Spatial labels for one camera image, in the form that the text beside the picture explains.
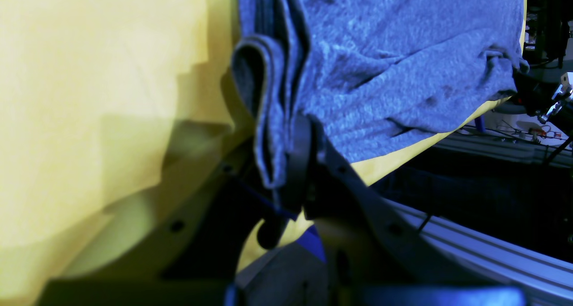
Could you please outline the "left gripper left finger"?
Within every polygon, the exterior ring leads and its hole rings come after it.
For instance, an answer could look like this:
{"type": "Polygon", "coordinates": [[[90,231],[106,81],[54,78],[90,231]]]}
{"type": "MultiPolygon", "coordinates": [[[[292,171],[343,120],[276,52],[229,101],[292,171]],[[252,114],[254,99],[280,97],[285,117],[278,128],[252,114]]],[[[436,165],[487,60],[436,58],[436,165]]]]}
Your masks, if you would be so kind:
{"type": "Polygon", "coordinates": [[[293,120],[292,147],[286,154],[285,182],[274,193],[274,210],[264,216],[257,231],[259,245],[274,249],[290,221],[297,221],[307,197],[313,147],[313,126],[304,115],[293,120]]]}

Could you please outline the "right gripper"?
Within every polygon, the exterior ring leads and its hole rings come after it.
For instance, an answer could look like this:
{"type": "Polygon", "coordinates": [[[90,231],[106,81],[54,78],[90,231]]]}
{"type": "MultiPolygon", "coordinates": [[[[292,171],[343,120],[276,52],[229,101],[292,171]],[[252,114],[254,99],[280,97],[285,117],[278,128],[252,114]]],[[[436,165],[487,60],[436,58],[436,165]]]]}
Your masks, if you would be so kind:
{"type": "Polygon", "coordinates": [[[550,122],[567,136],[573,133],[572,72],[561,75],[553,91],[553,83],[540,81],[528,74],[513,70],[517,94],[514,104],[524,106],[528,116],[537,116],[541,124],[550,122]]]}

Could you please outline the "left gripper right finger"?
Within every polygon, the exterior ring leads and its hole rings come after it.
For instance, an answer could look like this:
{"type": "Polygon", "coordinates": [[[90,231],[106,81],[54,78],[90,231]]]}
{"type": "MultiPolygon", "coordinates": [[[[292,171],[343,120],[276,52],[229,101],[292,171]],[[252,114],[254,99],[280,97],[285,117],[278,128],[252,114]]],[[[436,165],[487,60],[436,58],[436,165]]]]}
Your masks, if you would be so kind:
{"type": "Polygon", "coordinates": [[[315,118],[305,216],[321,237],[330,306],[485,306],[488,281],[420,237],[360,179],[315,118]]]}

